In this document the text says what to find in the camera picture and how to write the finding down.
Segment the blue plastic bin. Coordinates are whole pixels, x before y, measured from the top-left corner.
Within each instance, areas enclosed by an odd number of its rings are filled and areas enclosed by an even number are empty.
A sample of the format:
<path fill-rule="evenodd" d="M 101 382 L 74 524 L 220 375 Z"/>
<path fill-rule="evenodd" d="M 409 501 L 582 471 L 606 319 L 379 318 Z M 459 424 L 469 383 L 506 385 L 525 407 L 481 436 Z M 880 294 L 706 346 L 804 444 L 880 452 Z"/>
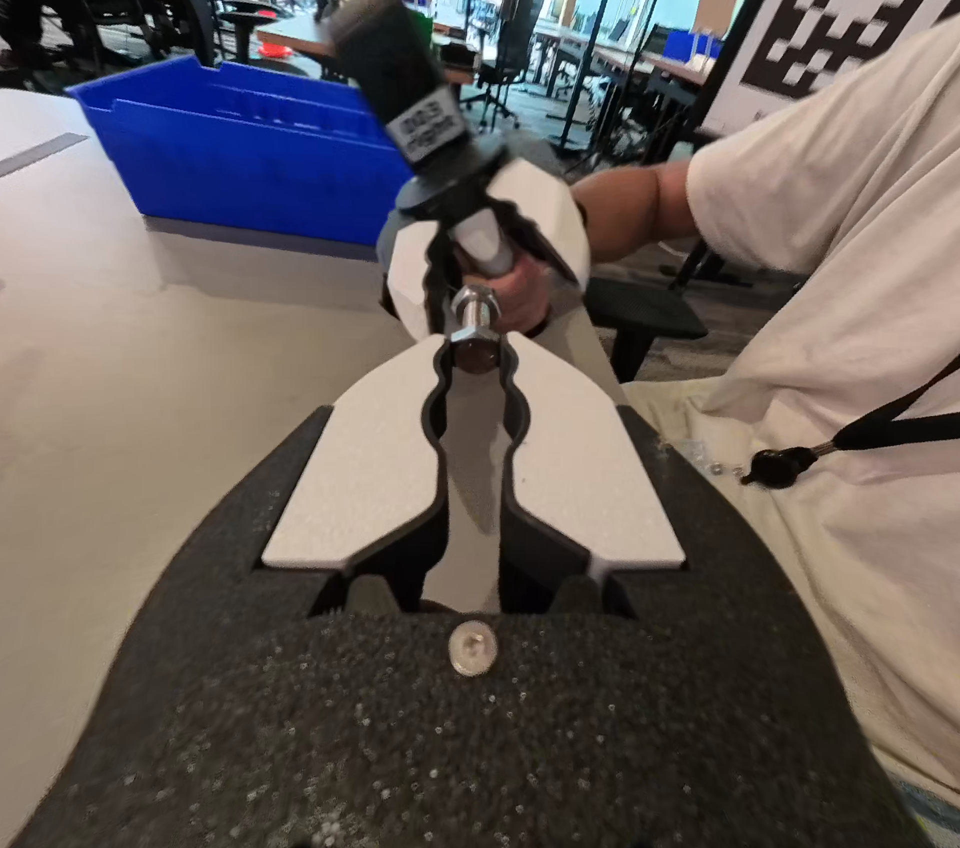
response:
<path fill-rule="evenodd" d="M 66 92 L 144 217 L 374 247 L 413 176 L 353 86 L 188 56 Z"/>

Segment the long wooden table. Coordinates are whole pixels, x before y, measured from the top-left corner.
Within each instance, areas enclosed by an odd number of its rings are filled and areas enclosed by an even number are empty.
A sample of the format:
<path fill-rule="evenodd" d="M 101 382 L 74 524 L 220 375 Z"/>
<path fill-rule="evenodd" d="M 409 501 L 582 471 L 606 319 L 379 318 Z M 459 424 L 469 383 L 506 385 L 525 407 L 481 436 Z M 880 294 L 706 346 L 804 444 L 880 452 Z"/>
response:
<path fill-rule="evenodd" d="M 293 50 L 325 64 L 336 58 L 335 47 L 330 40 L 330 24 L 327 19 L 316 20 L 311 14 L 297 14 L 290 18 L 274 21 L 260 26 L 256 31 L 258 41 L 263 45 L 273 45 Z M 469 63 L 451 63 L 438 57 L 438 64 L 448 83 L 459 88 L 473 85 L 479 73 L 480 62 L 475 51 L 471 52 Z"/>

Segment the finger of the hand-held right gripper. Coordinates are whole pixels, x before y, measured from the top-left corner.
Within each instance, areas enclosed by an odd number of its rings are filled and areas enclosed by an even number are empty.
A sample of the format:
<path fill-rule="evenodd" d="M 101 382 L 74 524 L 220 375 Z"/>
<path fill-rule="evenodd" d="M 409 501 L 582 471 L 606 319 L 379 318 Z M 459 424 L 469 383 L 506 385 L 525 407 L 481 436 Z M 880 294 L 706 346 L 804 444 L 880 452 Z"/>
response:
<path fill-rule="evenodd" d="M 415 341 L 445 336 L 449 313 L 450 240 L 435 220 L 417 220 L 394 238 L 387 269 L 393 309 Z"/>
<path fill-rule="evenodd" d="M 586 288 L 592 250 L 570 187 L 524 158 L 513 158 L 488 185 L 488 197 L 510 240 L 558 276 Z"/>

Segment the person's right hand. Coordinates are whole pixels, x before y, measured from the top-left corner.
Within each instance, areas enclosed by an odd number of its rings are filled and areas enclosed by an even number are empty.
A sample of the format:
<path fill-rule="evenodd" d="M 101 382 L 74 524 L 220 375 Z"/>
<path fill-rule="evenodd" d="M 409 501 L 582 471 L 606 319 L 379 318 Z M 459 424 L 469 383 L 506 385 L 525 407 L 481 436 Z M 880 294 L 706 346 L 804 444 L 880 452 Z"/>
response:
<path fill-rule="evenodd" d="M 498 334 L 516 332 L 531 337 L 546 324 L 550 282 L 546 266 L 532 255 L 517 254 L 510 270 L 502 276 L 475 276 L 472 280 L 496 297 L 498 314 L 491 326 Z"/>

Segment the person's right forearm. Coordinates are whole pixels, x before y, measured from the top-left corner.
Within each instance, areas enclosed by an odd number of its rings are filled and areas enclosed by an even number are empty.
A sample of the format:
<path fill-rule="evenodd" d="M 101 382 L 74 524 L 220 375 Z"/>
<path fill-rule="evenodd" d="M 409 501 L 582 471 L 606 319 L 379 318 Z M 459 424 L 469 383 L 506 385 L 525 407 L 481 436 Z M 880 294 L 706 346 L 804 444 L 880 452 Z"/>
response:
<path fill-rule="evenodd" d="M 591 261 L 611 264 L 656 242 L 699 236 L 689 197 L 691 160 L 594 172 L 571 187 Z"/>

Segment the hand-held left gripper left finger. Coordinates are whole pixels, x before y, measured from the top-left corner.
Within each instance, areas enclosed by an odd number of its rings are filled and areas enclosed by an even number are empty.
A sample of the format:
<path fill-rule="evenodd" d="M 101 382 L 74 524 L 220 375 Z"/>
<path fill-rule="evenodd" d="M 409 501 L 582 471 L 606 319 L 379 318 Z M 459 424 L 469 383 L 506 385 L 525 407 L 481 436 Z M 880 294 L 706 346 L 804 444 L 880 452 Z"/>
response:
<path fill-rule="evenodd" d="M 262 552 L 279 570 L 427 573 L 450 539 L 450 341 L 428 336 L 338 398 Z"/>

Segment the steel hex nut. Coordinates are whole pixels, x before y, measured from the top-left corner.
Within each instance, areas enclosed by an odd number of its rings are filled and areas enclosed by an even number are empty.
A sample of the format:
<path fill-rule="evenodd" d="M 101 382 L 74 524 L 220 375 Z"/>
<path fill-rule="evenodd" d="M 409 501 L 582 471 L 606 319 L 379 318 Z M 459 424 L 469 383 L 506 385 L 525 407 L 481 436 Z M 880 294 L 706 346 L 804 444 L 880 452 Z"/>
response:
<path fill-rule="evenodd" d="M 498 369 L 501 356 L 499 334 L 488 326 L 462 326 L 450 336 L 453 360 L 462 371 L 479 375 Z"/>

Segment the person in white shirt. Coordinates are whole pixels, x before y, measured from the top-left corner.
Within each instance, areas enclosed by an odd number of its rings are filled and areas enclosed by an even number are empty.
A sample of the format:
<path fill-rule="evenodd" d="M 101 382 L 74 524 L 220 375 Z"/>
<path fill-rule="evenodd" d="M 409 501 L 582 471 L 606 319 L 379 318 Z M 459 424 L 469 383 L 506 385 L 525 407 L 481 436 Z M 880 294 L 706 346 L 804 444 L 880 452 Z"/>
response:
<path fill-rule="evenodd" d="M 725 374 L 625 387 L 797 589 L 881 764 L 958 805 L 958 441 L 834 454 L 795 486 L 738 484 L 958 356 L 959 21 L 951 17 L 691 160 L 725 260 L 806 278 Z"/>

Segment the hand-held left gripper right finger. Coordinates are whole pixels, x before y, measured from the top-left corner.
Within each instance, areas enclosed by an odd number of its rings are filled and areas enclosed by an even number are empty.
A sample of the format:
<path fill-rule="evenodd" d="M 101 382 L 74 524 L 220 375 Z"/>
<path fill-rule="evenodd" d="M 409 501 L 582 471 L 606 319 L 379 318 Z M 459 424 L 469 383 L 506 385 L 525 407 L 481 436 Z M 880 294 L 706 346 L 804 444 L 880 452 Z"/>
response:
<path fill-rule="evenodd" d="M 523 334 L 505 335 L 504 499 L 587 573 L 677 570 L 686 554 L 626 425 L 626 408 Z"/>

